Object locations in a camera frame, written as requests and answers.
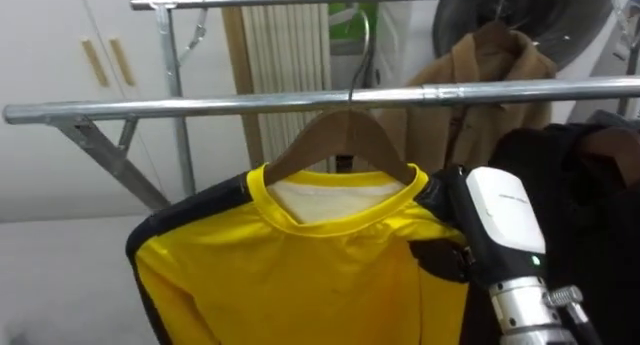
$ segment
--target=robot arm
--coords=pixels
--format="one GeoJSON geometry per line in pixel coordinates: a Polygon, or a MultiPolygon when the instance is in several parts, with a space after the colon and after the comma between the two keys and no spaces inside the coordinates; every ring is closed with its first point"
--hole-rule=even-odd
{"type": "MultiPolygon", "coordinates": [[[[434,174],[431,182],[418,201],[465,235],[463,272],[489,292],[501,344],[577,344],[556,309],[567,307],[571,313],[581,295],[576,287],[547,290],[545,240],[520,179],[489,167],[468,173],[452,167],[434,174]]],[[[416,247],[411,246],[414,256],[416,247]]],[[[427,262],[417,257],[421,266],[427,262]]],[[[589,326],[578,328],[590,330],[586,340],[600,344],[586,316],[583,320],[589,326]]]]}

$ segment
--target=white floor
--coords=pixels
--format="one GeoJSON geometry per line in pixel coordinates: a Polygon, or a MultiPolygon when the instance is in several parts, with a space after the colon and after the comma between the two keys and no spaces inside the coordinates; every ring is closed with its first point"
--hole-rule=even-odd
{"type": "Polygon", "coordinates": [[[157,344],[124,252],[143,219],[0,224],[0,344],[157,344]]]}

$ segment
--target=clothes rack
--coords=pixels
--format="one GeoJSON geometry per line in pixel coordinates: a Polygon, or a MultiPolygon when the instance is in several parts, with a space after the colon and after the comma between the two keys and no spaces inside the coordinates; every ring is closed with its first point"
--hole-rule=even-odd
{"type": "MultiPolygon", "coordinates": [[[[176,137],[183,184],[187,195],[195,191],[193,165],[185,117],[267,112],[323,110],[348,102],[349,91],[243,95],[215,99],[181,98],[180,64],[176,54],[172,11],[227,6],[310,4],[331,2],[380,2],[403,0],[132,0],[134,10],[153,10],[160,32],[166,79],[172,99],[133,102],[69,102],[7,105],[9,124],[47,124],[91,156],[147,207],[169,206],[164,195],[127,159],[138,120],[176,118],[176,137]],[[125,120],[118,144],[112,143],[94,121],[125,120]]],[[[474,84],[425,85],[396,89],[356,90],[350,106],[447,106],[452,102],[481,104],[532,100],[580,100],[640,96],[640,76],[585,80],[533,80],[474,84]]]]}

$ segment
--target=hanger hook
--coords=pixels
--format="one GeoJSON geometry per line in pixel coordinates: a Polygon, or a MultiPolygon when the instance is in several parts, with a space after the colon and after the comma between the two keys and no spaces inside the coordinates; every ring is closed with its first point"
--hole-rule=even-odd
{"type": "Polygon", "coordinates": [[[356,70],[356,73],[353,75],[353,79],[351,79],[351,87],[349,88],[349,98],[347,99],[347,103],[351,104],[351,99],[353,98],[353,91],[356,87],[356,83],[358,82],[358,78],[360,77],[360,74],[362,74],[362,72],[364,71],[365,66],[367,65],[367,60],[369,58],[369,43],[370,43],[370,38],[371,38],[371,31],[369,29],[369,17],[367,16],[367,13],[362,10],[359,9],[357,13],[355,13],[353,15],[353,17],[355,18],[356,15],[360,15],[360,17],[362,17],[362,21],[364,22],[364,50],[362,52],[362,60],[360,60],[360,65],[358,66],[358,70],[356,70]]]}
{"type": "Polygon", "coordinates": [[[494,21],[500,20],[500,14],[502,13],[502,7],[504,6],[504,1],[505,0],[500,0],[500,2],[498,2],[498,8],[496,9],[496,17],[495,19],[493,19],[494,21]]]}

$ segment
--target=metal bracket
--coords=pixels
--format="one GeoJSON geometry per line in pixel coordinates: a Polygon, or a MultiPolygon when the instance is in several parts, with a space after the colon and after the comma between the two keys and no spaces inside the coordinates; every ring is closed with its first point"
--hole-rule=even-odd
{"type": "Polygon", "coordinates": [[[129,152],[133,135],[136,132],[136,127],[138,127],[137,118],[128,119],[124,122],[122,133],[120,134],[120,140],[118,140],[118,149],[122,151],[122,156],[126,157],[127,152],[129,152]]]}
{"type": "Polygon", "coordinates": [[[127,159],[127,149],[135,132],[137,120],[127,121],[120,136],[120,144],[114,145],[98,127],[84,118],[76,121],[55,121],[55,126],[69,140],[91,156],[103,169],[152,210],[171,205],[146,176],[127,159]]]}
{"type": "Polygon", "coordinates": [[[196,46],[198,46],[198,44],[202,41],[202,39],[204,39],[204,36],[207,35],[207,28],[204,26],[205,22],[207,21],[207,10],[208,9],[206,8],[200,10],[200,15],[198,16],[198,22],[196,23],[196,30],[193,32],[193,37],[191,38],[191,41],[189,41],[189,44],[184,49],[182,54],[180,54],[180,56],[178,57],[179,66],[182,66],[182,64],[184,64],[184,61],[187,59],[189,54],[191,54],[193,49],[195,49],[196,46]]]}

